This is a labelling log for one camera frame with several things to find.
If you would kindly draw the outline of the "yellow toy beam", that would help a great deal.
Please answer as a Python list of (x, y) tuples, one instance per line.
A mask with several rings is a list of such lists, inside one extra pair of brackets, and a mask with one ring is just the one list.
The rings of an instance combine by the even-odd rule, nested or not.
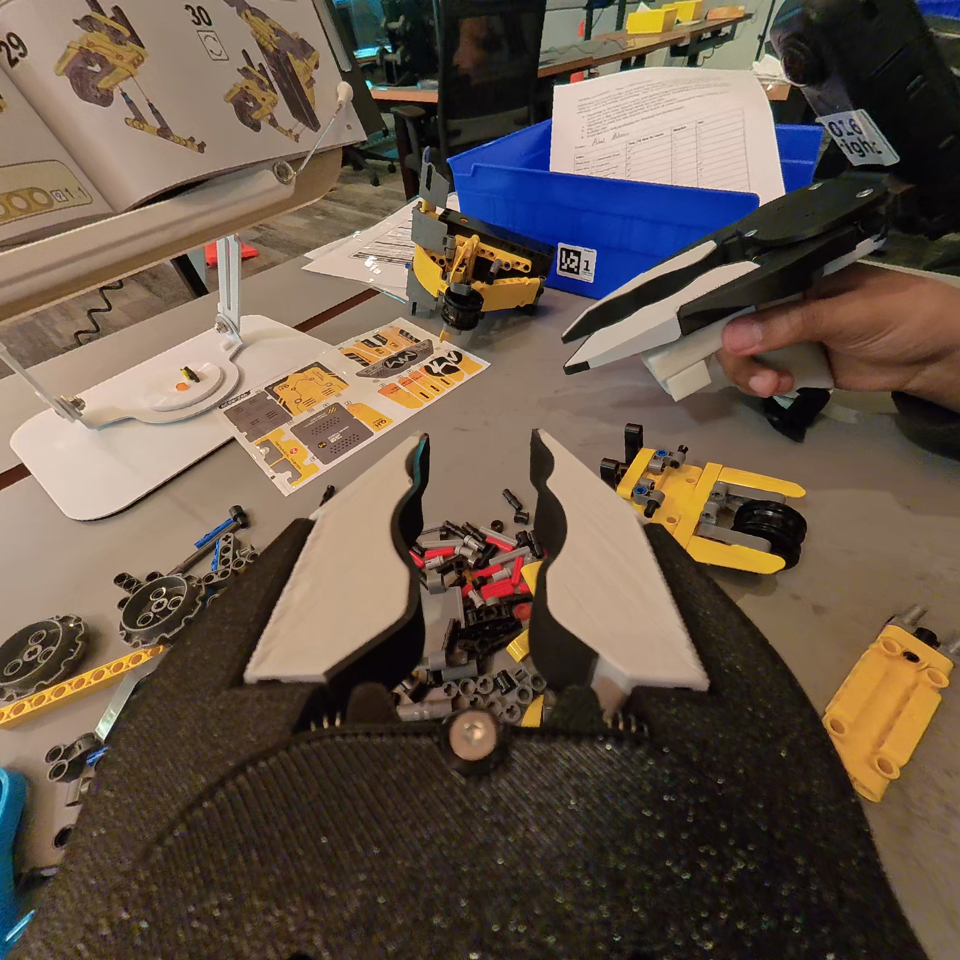
[(132, 677), (138, 670), (152, 666), (168, 649), (156, 644), (134, 650), (75, 677), (54, 683), (1, 708), (1, 729), (11, 730), (40, 718), (58, 708), (70, 706), (93, 693), (109, 689)]

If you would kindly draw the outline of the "teal object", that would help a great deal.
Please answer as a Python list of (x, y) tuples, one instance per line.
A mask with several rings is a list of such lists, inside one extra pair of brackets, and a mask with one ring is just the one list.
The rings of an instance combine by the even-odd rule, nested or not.
[(24, 774), (1, 768), (1, 958), (6, 958), (26, 925), (16, 880), (16, 852), (21, 819), (28, 803)]

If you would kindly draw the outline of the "blue plastic bin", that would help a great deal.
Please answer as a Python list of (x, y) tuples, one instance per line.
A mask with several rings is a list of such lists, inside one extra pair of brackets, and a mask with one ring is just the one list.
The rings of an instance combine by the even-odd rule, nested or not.
[(464, 214), (553, 249), (546, 283), (561, 291), (600, 299), (761, 202), (741, 110), (627, 142), (628, 172), (678, 173), (679, 185), (588, 175), (582, 160), (553, 171), (552, 134), (545, 121), (449, 165)]

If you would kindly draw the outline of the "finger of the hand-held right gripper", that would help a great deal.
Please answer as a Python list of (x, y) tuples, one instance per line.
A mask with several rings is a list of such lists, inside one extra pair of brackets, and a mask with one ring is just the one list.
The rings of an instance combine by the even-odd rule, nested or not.
[(671, 297), (681, 304), (679, 319), (684, 306), (760, 268), (751, 259), (726, 262), (725, 258), (716, 242), (703, 241), (643, 271), (585, 310), (562, 334), (562, 342), (585, 341), (595, 331)]
[(680, 341), (685, 337), (678, 320), (680, 307), (678, 297), (671, 296), (589, 334), (564, 363), (563, 372), (574, 376)]

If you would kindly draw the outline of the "black toy gear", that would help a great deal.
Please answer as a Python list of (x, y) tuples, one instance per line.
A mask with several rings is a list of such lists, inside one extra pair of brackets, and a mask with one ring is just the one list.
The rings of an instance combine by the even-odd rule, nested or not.
[(117, 605), (119, 637), (132, 649), (172, 642), (206, 602), (206, 585), (188, 574), (153, 572), (140, 581), (122, 572), (114, 585), (126, 594)]
[(88, 654), (86, 623), (74, 614), (30, 623), (1, 646), (1, 703), (46, 690), (80, 671)]

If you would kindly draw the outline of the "printed paper form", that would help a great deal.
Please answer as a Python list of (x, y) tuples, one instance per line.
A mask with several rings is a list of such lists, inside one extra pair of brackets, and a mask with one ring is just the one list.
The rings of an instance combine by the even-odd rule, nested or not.
[(554, 173), (786, 193), (770, 104), (749, 71), (630, 69), (554, 88)]

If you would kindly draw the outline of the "yellow storage box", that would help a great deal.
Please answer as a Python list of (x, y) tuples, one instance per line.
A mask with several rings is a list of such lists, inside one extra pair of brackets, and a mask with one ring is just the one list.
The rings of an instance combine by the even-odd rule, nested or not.
[(627, 14), (624, 29), (630, 36), (661, 35), (699, 21), (703, 12), (704, 1), (665, 2), (660, 6), (639, 2)]

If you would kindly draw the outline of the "yellow toy panel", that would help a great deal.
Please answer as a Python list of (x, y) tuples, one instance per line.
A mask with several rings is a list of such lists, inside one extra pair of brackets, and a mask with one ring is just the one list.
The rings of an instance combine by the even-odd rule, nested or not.
[(954, 664), (920, 626), (922, 638), (886, 622), (822, 715), (853, 788), (874, 803), (902, 774), (951, 684)]

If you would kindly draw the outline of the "yellow sticker sheet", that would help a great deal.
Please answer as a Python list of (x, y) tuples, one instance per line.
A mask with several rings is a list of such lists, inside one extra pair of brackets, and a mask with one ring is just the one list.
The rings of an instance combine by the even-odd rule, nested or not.
[(489, 362), (409, 319), (368, 330), (235, 395), (221, 418), (288, 497), (479, 376)]

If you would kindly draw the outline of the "toy instruction booklet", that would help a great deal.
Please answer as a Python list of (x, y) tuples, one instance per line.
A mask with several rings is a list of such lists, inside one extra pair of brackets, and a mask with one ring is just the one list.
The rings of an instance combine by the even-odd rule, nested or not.
[(1, 66), (2, 246), (380, 125), (331, 2), (2, 2)]

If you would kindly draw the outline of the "blue black toy axle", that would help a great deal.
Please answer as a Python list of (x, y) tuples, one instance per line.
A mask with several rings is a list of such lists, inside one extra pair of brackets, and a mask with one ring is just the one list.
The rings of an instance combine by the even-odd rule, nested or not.
[(227, 519), (204, 534), (200, 540), (196, 541), (196, 551), (194, 561), (203, 557), (211, 549), (215, 548), (222, 536), (233, 534), (238, 530), (245, 530), (250, 527), (250, 518), (247, 511), (240, 505), (234, 505), (229, 508)]

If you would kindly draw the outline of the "yellow toy wheel assembly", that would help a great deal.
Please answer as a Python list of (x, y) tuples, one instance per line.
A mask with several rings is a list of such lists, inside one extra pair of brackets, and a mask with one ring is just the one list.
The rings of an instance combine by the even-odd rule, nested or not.
[(689, 462), (689, 448), (647, 447), (627, 423), (624, 461), (605, 458), (600, 478), (640, 514), (664, 527), (695, 561), (756, 574), (793, 569), (808, 524), (790, 503), (799, 485), (718, 462)]

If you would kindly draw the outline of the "black office chair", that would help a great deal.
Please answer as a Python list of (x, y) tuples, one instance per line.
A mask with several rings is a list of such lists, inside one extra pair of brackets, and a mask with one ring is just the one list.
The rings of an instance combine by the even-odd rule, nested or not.
[(437, 102), (390, 109), (407, 200), (419, 191), (425, 151), (449, 176), (453, 157), (536, 121), (546, 1), (431, 5)]

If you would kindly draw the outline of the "printed paper sheets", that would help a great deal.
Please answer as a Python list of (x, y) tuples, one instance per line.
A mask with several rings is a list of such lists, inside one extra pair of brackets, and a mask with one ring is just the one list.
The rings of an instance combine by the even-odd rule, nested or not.
[(302, 270), (360, 282), (405, 301), (415, 250), (413, 209), (410, 203), (367, 229), (311, 250)]

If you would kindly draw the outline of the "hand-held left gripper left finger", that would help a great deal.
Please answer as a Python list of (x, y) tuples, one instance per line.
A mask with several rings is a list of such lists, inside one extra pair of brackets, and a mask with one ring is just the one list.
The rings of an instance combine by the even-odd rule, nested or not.
[(333, 683), (422, 614), (412, 547), (424, 529), (430, 442), (414, 434), (311, 515), (313, 528), (244, 682)]

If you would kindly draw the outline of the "person's right hand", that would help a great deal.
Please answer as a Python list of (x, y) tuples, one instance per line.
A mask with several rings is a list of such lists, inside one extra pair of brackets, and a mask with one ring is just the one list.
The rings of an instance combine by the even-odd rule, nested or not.
[(854, 264), (802, 299), (733, 319), (716, 359), (741, 391), (768, 399), (795, 377), (760, 355), (821, 345), (837, 388), (899, 392), (959, 410), (959, 290), (935, 277)]

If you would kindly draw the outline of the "white book stand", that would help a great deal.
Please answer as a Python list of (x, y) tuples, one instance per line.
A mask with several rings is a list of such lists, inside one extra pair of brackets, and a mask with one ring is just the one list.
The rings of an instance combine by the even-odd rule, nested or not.
[(295, 200), (319, 196), (312, 153), (293, 169), (221, 176), (178, 197), (2, 253), (2, 319), (123, 279), (150, 261), (218, 240), (219, 299), (213, 326), (80, 395), (47, 390), (10, 351), (2, 360), (47, 409), (9, 445), (69, 519), (115, 515), (233, 438), (216, 414), (317, 350), (305, 333), (273, 319), (242, 317), (236, 232)]

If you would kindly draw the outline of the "grey toy connector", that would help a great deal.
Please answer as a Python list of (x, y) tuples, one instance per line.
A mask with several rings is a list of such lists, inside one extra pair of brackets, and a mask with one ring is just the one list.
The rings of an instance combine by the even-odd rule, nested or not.
[(69, 743), (54, 745), (47, 751), (46, 779), (52, 784), (66, 785), (63, 803), (66, 808), (78, 807), (94, 774), (96, 762), (106, 750), (104, 739), (95, 731), (80, 735)]

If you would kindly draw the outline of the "yellow black toy model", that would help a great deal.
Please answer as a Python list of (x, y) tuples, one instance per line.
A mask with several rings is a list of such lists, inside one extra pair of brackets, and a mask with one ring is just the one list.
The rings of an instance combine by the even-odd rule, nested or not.
[(426, 152), (412, 209), (411, 314), (438, 315), (445, 330), (458, 334), (475, 330), (488, 313), (533, 313), (557, 246), (453, 209), (449, 196), (450, 182)]

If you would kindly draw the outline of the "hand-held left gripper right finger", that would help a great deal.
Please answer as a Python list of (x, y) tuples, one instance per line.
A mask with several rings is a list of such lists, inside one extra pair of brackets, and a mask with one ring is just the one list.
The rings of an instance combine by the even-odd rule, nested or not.
[(529, 639), (548, 687), (591, 689), (605, 713), (640, 687), (706, 691), (708, 674), (638, 514), (542, 429), (531, 434), (530, 478), (544, 557)]

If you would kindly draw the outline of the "pile of small toy pieces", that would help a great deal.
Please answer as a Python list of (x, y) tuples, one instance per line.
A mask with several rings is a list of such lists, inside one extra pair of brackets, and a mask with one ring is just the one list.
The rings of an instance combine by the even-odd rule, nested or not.
[(502, 724), (540, 727), (556, 695), (534, 664), (529, 626), (545, 553), (527, 526), (443, 520), (411, 548), (426, 618), (424, 653), (393, 689), (400, 721), (485, 710)]

